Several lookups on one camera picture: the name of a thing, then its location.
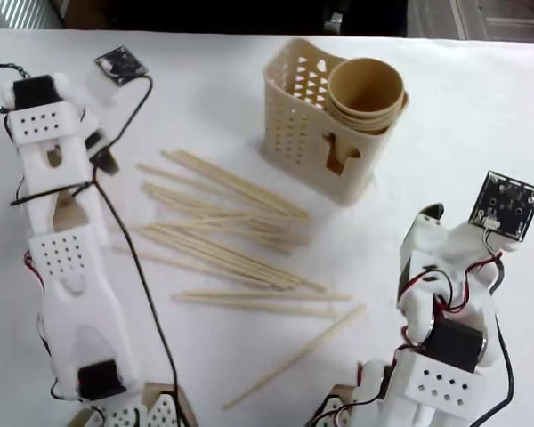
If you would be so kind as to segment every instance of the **circuit board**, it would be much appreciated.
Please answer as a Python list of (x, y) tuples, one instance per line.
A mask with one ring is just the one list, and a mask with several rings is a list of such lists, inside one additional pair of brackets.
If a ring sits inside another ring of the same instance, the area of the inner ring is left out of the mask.
[(469, 223), (519, 242), (534, 216), (534, 186), (489, 171)]
[(149, 72), (124, 46), (100, 56), (95, 64), (119, 87)]

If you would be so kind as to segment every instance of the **white tablecloth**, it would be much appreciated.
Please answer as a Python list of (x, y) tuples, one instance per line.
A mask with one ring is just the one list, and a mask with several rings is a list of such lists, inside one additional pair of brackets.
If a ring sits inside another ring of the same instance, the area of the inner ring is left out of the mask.
[[(534, 184), (534, 44), (313, 37), (335, 55), (390, 62), (411, 96), (364, 197), (355, 207), (339, 208), (258, 155), (261, 70), (286, 41), (281, 36), (0, 31), (0, 62), (19, 63), (33, 75), (63, 71), (83, 80), (93, 58), (121, 44), (150, 69), (154, 93), (115, 147), (122, 172), (102, 179), (126, 221), (159, 215), (138, 190), (143, 176), (134, 163), (165, 165), (160, 149), (187, 149), (312, 212), (310, 245), (287, 258), (255, 247), (256, 254), (355, 293), (368, 305), (368, 314), (329, 344), (223, 411), (224, 401), (323, 331), (328, 321), (171, 303), (168, 295), (181, 289), (235, 286), (145, 262), (180, 383), (204, 427), (303, 425), (333, 384), (353, 383), (357, 360), (389, 360), (399, 344), (398, 248), (417, 210), (441, 201), (447, 226), (466, 221), (489, 169)], [(0, 74), (0, 85), (13, 77)], [(118, 107), (107, 115), (113, 133), (143, 90), (141, 83), (123, 90)], [(8, 206), (20, 171), (0, 117), (0, 426), (63, 425), (76, 407), (49, 396), (53, 375), (36, 334), (41, 296), (21, 259), (27, 226), (22, 211)], [(119, 255), (108, 257), (147, 379), (170, 382), (134, 266)], [(506, 267), (506, 285), (496, 298), (517, 393), (487, 425), (534, 426), (534, 222), (521, 250), (506, 257)], [(506, 393), (502, 363), (486, 375), (488, 407)]]

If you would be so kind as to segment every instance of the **beige basket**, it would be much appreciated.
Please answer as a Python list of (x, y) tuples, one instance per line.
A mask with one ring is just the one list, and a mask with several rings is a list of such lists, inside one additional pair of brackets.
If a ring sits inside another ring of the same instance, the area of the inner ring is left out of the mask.
[[(328, 76), (344, 60), (295, 39), (267, 64), (262, 153), (337, 203), (350, 205), (364, 190), (395, 124), (370, 135), (353, 131), (326, 112)], [(402, 111), (407, 101), (406, 95)], [(331, 155), (337, 141), (352, 146), (344, 164)]]

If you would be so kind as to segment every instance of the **robotic hand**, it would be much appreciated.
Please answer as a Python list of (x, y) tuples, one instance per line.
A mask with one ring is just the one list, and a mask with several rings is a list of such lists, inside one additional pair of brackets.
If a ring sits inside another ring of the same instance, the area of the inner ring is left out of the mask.
[(476, 367), (492, 366), (502, 350), (512, 375), (491, 295), (504, 278), (503, 253), (530, 225), (534, 187), (489, 172), (468, 223), (447, 230), (442, 214), (442, 205), (421, 211), (401, 246), (405, 344), (391, 365), (360, 366), (357, 387), (336, 386), (309, 427), (465, 427), (484, 392)]

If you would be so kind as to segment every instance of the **paper cup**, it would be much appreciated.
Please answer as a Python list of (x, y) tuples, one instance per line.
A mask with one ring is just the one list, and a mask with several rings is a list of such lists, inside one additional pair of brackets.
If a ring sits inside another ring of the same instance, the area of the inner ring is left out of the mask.
[(346, 60), (328, 78), (330, 103), (354, 119), (397, 115), (404, 91), (403, 79), (395, 68), (370, 58)]

